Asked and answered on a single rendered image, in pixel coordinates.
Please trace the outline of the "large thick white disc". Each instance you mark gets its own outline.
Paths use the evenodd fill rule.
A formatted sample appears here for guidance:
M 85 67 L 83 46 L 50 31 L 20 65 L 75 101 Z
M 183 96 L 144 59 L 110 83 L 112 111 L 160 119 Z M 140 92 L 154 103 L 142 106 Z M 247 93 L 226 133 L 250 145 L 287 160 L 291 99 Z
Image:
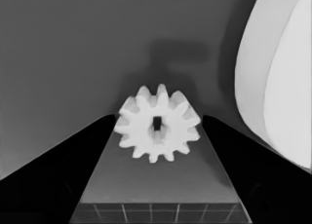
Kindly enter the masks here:
M 312 0 L 256 0 L 235 67 L 247 126 L 277 153 L 312 171 Z

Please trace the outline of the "small white gear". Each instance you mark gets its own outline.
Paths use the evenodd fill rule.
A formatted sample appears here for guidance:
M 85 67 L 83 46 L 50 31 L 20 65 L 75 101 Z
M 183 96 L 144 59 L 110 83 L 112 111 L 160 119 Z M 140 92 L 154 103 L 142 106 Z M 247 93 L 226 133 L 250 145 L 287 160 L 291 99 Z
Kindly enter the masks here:
M 134 148 L 134 159 L 147 155 L 155 164 L 164 156 L 173 162 L 174 152 L 187 155 L 188 143 L 200 139 L 199 115 L 181 91 L 169 95 L 164 84 L 155 95 L 146 86 L 140 87 L 135 96 L 126 99 L 119 114 L 114 131 L 122 135 L 121 148 Z

